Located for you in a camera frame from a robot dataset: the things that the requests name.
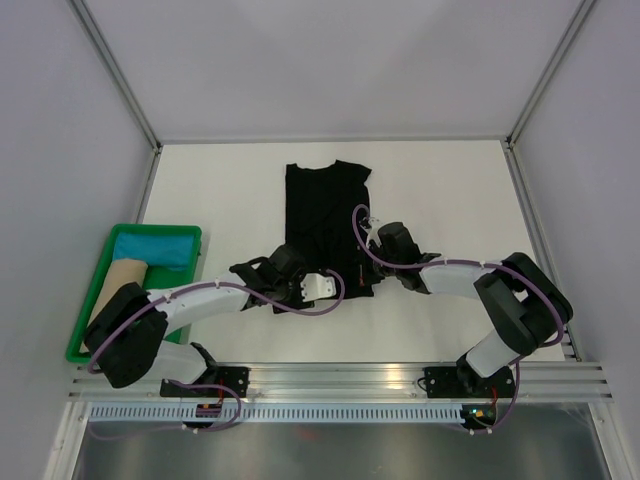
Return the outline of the black t shirt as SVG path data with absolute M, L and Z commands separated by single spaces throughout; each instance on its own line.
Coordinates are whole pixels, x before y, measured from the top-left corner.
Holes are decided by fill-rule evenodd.
M 311 169 L 288 164 L 285 171 L 285 243 L 312 270 L 330 269 L 345 284 L 344 298 L 371 298 L 371 289 L 356 286 L 356 267 L 371 262 L 356 240 L 352 214 L 370 205 L 366 182 L 372 170 L 336 160 Z

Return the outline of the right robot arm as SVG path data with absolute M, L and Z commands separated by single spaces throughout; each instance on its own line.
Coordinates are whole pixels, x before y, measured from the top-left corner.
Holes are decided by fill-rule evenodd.
M 359 242 L 378 276 L 394 277 L 416 293 L 483 305 L 492 330 L 456 361 L 457 384 L 469 395 L 487 389 L 501 369 L 560 339 L 573 318 L 569 300 L 522 252 L 498 262 L 451 260 L 421 252 L 401 222 L 378 225 L 364 219 L 356 225 L 367 235 Z

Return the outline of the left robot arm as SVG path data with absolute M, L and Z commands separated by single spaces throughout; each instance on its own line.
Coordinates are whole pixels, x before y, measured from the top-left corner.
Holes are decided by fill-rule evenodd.
M 271 256 L 235 264 L 210 282 L 154 291 L 135 281 L 125 283 L 102 300 L 87 328 L 87 370 L 104 375 L 115 389 L 159 380 L 209 395 L 219 375 L 211 354 L 197 342 L 176 344 L 165 337 L 198 321 L 269 302 L 281 311 L 301 308 L 302 283 L 310 272 L 298 252 L 281 245 Z

